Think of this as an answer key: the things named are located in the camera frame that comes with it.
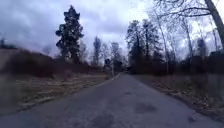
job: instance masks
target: pine tree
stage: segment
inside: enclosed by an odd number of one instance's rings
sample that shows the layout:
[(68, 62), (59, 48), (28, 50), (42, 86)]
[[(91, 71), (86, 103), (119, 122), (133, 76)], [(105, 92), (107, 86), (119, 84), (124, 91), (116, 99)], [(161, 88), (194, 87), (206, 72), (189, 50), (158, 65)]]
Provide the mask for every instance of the pine tree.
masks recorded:
[(77, 13), (73, 6), (68, 12), (64, 12), (65, 24), (59, 26), (56, 35), (61, 37), (56, 46), (61, 50), (63, 58), (69, 58), (74, 63), (79, 63), (79, 39), (83, 27), (79, 23), (80, 13)]

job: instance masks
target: sky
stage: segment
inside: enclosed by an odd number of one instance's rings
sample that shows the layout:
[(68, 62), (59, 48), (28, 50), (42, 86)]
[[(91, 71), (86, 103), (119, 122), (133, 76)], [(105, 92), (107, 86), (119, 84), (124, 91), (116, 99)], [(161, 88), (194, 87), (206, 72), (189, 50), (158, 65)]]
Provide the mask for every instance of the sky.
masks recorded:
[[(89, 49), (95, 36), (108, 44), (119, 42), (125, 49), (124, 39), (129, 22), (148, 18), (148, 1), (1, 0), (0, 37), (32, 51), (42, 52), (45, 47), (51, 47), (51, 55), (55, 55), (58, 53), (55, 44), (59, 40), (55, 31), (64, 23), (63, 12), (73, 5), (81, 14), (80, 23), (85, 35), (83, 42)], [(224, 1), (219, 0), (217, 8), (224, 18), (222, 5)]]

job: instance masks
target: asphalt road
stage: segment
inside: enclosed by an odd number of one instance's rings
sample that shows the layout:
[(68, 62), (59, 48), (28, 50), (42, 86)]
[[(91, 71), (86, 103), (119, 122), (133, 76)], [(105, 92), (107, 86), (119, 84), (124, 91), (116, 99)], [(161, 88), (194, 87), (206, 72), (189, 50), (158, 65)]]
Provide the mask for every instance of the asphalt road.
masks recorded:
[(0, 128), (224, 128), (123, 75), (65, 99), (0, 118)]

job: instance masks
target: shrub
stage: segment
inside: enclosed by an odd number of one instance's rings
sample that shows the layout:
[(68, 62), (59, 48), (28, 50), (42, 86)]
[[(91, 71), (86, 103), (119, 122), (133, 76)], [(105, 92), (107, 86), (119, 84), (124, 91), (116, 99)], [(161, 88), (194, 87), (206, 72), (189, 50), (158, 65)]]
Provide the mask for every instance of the shrub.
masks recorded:
[(37, 77), (53, 77), (55, 66), (53, 59), (48, 56), (21, 51), (9, 59), (4, 71), (17, 75), (26, 74)]

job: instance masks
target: treeline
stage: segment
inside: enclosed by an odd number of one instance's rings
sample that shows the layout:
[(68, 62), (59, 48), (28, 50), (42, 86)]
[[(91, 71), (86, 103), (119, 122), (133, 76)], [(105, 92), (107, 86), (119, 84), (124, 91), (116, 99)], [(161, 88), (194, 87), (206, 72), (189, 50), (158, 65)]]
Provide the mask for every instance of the treeline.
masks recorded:
[(205, 40), (199, 37), (195, 39), (194, 45), (191, 40), (188, 42), (190, 45), (185, 46), (185, 50), (189, 47), (189, 52), (184, 57), (181, 52), (175, 51), (176, 46), (167, 44), (174, 42), (166, 41), (167, 38), (162, 38), (161, 36), (164, 35), (158, 31), (159, 27), (156, 23), (146, 19), (142, 22), (134, 20), (130, 23), (126, 40), (131, 73), (153, 75), (224, 73), (222, 50), (209, 53)]
[(6, 44), (4, 38), (0, 39), (0, 48), (1, 49), (17, 49), (16, 46), (14, 45)]

